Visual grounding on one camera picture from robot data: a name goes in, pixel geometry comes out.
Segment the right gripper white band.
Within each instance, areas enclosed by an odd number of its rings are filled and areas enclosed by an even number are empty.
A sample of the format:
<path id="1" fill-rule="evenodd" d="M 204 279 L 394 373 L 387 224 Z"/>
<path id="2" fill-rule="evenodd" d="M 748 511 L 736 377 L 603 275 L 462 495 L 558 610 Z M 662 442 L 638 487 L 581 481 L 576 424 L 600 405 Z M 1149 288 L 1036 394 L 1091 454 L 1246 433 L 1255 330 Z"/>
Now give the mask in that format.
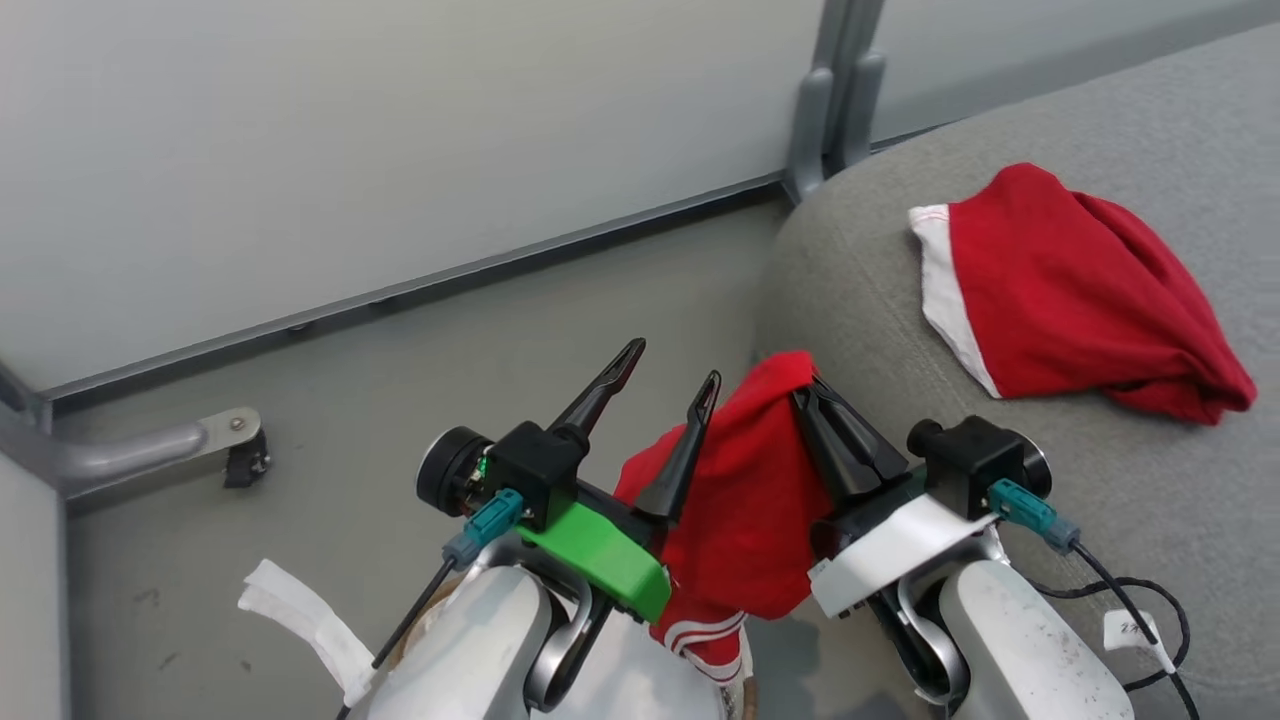
<path id="1" fill-rule="evenodd" d="M 833 386 L 814 377 L 812 387 L 792 392 L 804 445 L 829 500 L 851 502 L 809 530 L 810 596 L 837 618 L 982 536 L 997 516 L 956 511 L 954 492 L 931 489 L 924 468 L 902 475 L 909 461 Z"/>

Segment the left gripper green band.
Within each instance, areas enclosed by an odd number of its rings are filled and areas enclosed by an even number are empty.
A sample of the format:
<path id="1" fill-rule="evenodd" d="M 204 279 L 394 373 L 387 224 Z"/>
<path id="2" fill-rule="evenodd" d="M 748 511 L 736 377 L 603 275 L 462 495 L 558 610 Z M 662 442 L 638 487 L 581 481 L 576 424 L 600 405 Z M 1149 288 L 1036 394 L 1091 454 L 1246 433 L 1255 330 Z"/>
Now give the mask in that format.
<path id="1" fill-rule="evenodd" d="M 645 338 L 628 341 L 550 424 L 549 432 L 588 454 L 591 432 L 611 400 L 628 383 L 645 348 Z M 650 521 L 680 521 L 721 386 L 721 373 L 710 372 L 687 407 L 685 428 L 669 456 L 636 497 L 634 510 Z M 628 505 L 582 480 L 576 482 L 573 502 L 564 487 L 544 482 L 517 480 L 515 491 L 524 498 L 525 518 L 517 524 L 524 541 L 639 620 L 660 619 L 672 587 L 660 560 L 646 547 L 652 527 L 634 516 Z"/>

